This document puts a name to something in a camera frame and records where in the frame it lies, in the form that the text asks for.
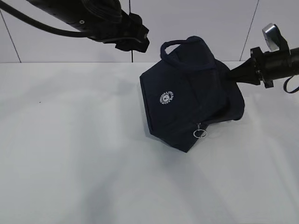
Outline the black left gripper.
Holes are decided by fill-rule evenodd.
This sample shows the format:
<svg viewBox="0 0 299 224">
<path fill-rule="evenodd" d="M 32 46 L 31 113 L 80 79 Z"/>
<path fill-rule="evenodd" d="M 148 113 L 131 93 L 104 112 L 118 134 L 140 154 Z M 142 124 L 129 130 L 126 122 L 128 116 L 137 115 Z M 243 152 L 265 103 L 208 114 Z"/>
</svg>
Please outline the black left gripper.
<svg viewBox="0 0 299 224">
<path fill-rule="evenodd" d="M 116 34 L 103 41 L 104 44 L 115 44 L 121 51 L 138 51 L 145 53 L 150 41 L 147 37 L 149 30 L 143 25 L 139 15 L 121 13 L 121 23 L 116 24 Z"/>
</svg>

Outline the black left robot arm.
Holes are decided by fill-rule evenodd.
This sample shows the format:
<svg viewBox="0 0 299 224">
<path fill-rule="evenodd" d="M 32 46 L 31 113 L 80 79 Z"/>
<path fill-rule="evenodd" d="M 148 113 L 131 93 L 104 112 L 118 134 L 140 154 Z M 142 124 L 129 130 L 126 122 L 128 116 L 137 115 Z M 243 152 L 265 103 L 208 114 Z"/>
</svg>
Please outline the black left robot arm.
<svg viewBox="0 0 299 224">
<path fill-rule="evenodd" d="M 144 53 L 150 44 L 141 17 L 126 13 L 118 0 L 31 0 L 30 4 L 81 32 L 91 32 L 91 40 L 115 44 L 122 51 Z"/>
</svg>

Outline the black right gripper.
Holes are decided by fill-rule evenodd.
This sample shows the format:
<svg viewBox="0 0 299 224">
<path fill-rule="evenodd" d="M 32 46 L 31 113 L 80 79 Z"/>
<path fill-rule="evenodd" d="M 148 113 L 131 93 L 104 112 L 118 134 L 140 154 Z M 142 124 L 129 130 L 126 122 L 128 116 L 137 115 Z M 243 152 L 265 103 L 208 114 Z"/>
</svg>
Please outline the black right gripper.
<svg viewBox="0 0 299 224">
<path fill-rule="evenodd" d="M 262 52 L 259 47 L 250 50 L 250 58 L 228 73 L 228 80 L 236 83 L 274 87 L 274 80 L 299 74 L 299 49 Z"/>
</svg>

